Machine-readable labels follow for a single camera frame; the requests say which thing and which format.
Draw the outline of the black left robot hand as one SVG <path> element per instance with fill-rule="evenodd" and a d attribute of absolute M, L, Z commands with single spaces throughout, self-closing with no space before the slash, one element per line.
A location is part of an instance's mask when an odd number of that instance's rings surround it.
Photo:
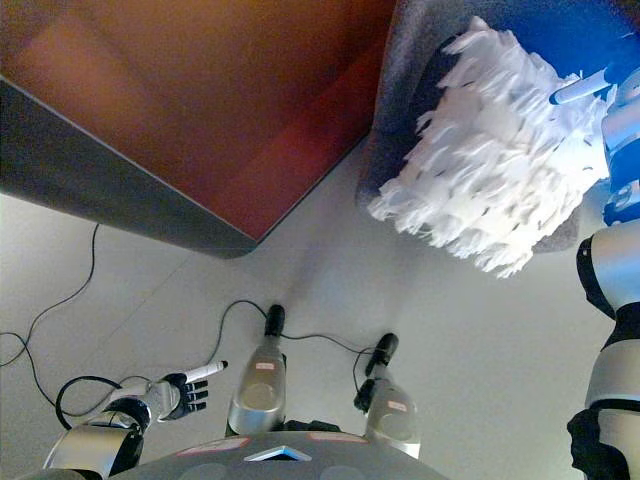
<path fill-rule="evenodd" d="M 228 367 L 226 360 L 215 361 L 185 372 L 165 375 L 160 422 L 181 419 L 191 413 L 203 410 L 208 397 L 208 378 L 221 373 Z"/>

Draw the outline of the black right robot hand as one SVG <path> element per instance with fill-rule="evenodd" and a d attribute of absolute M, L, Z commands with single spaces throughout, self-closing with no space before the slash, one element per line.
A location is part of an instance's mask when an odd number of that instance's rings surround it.
<path fill-rule="evenodd" d="M 611 62 L 594 74 L 556 90 L 549 101 L 561 105 L 610 86 L 617 89 L 602 120 L 601 131 L 612 183 L 623 185 L 639 177 L 639 67 Z"/>

